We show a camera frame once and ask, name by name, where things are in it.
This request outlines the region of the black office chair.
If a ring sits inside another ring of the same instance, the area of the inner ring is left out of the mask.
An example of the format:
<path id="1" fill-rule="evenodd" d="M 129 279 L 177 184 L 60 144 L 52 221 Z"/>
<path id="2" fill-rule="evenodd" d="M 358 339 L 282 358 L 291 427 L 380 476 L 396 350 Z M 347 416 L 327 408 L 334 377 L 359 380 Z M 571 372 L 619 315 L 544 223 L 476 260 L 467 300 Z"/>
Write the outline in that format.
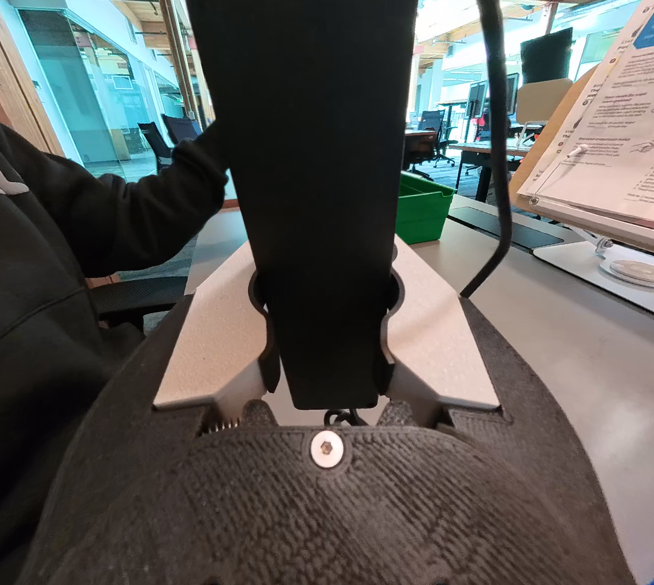
<path id="1" fill-rule="evenodd" d="M 444 153 L 448 146 L 457 143 L 456 140 L 449 140 L 451 127 L 443 123 L 445 114 L 443 109 L 423 111 L 417 130 L 405 131 L 403 169 L 408 168 L 410 173 L 433 181 L 429 174 L 416 167 L 441 158 L 454 165 L 454 160 Z"/>
<path id="2" fill-rule="evenodd" d="M 198 138 L 202 132 L 197 121 L 186 117 L 161 115 L 161 119 L 170 139 L 175 145 L 178 145 L 185 140 L 193 141 Z"/>
<path id="3" fill-rule="evenodd" d="M 138 126 L 155 156 L 156 172 L 160 173 L 172 164 L 173 149 L 166 145 L 156 123 L 139 123 Z"/>
<path id="4" fill-rule="evenodd" d="M 108 328 L 128 323 L 143 332 L 144 317 L 174 308 L 184 297 L 186 282 L 180 276 L 132 279 L 91 288 L 89 294 Z"/>

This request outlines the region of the printed instruction sheet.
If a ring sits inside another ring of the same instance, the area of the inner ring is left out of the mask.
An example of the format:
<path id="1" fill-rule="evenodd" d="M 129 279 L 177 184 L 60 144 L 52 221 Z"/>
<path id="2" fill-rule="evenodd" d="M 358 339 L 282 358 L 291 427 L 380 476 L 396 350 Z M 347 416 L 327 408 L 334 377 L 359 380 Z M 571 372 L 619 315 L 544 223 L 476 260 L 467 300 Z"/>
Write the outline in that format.
<path id="1" fill-rule="evenodd" d="M 519 194 L 653 227 L 653 0 L 642 0 Z"/>

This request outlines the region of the dark grey USB hub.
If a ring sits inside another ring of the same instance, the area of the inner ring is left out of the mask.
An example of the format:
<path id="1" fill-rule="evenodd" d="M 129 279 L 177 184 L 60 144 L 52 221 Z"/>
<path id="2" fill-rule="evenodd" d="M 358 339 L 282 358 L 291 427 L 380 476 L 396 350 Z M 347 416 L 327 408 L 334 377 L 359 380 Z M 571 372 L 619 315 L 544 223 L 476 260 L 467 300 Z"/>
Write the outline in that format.
<path id="1" fill-rule="evenodd" d="M 294 406 L 369 409 L 417 0 L 186 0 Z"/>

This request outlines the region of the black monitor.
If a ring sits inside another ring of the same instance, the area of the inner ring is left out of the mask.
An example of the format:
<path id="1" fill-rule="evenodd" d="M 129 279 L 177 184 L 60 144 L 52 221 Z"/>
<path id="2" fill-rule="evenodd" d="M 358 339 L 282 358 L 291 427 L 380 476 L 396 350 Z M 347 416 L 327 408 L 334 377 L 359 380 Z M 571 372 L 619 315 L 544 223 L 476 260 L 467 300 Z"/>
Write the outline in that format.
<path id="1" fill-rule="evenodd" d="M 486 105 L 488 82 L 479 81 L 470 84 L 468 100 L 466 104 L 466 119 L 478 119 L 483 116 Z"/>

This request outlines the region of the green plastic bin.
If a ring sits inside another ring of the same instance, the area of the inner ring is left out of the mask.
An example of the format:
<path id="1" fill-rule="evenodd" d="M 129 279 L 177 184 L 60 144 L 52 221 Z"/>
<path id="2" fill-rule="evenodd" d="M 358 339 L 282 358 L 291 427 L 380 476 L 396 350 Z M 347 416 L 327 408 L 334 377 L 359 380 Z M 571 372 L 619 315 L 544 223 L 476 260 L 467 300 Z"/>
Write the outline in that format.
<path id="1" fill-rule="evenodd" d="M 440 240 L 456 190 L 401 172 L 396 235 L 407 245 Z"/>

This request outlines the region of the black partition panel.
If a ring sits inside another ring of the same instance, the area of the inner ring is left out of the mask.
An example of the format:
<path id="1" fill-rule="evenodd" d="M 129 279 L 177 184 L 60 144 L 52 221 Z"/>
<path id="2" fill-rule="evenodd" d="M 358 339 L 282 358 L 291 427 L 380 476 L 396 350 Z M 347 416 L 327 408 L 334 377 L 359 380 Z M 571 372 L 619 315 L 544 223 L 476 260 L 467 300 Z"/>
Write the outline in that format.
<path id="1" fill-rule="evenodd" d="M 522 42 L 520 61 L 523 84 L 567 79 L 572 43 L 571 27 Z"/>

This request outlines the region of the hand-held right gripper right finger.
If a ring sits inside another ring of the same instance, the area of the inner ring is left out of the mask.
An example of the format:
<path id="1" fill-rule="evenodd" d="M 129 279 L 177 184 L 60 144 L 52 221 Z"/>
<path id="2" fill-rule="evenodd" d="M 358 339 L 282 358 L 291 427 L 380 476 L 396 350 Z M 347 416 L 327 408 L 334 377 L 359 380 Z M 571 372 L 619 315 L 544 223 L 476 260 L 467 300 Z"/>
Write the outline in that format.
<path id="1" fill-rule="evenodd" d="M 392 367 L 386 397 L 409 405 L 418 426 L 453 407 L 496 412 L 500 401 L 452 286 L 399 237 L 392 276 L 398 300 L 382 324 Z"/>

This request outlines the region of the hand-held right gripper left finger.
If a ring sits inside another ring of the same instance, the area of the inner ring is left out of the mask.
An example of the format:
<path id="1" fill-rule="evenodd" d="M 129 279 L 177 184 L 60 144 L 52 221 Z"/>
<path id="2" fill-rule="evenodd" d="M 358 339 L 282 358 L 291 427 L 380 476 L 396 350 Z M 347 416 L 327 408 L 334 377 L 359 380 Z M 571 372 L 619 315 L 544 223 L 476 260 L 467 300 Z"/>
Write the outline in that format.
<path id="1" fill-rule="evenodd" d="M 208 405 L 235 423 L 248 401 L 274 393 L 281 359 L 259 301 L 248 241 L 195 290 L 153 405 L 157 410 Z"/>

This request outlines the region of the person's left forearm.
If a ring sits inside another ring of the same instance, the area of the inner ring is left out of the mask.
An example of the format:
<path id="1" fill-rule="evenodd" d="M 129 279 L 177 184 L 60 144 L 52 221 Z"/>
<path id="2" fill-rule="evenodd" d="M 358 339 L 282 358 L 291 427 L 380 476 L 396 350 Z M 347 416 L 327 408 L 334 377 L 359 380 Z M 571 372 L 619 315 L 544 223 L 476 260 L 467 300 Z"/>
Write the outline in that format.
<path id="1" fill-rule="evenodd" d="M 194 140 L 180 142 L 173 162 L 157 175 L 128 183 L 103 176 L 82 205 L 79 258 L 86 276 L 152 268 L 174 257 L 217 213 L 228 182 L 228 127 L 214 121 Z"/>

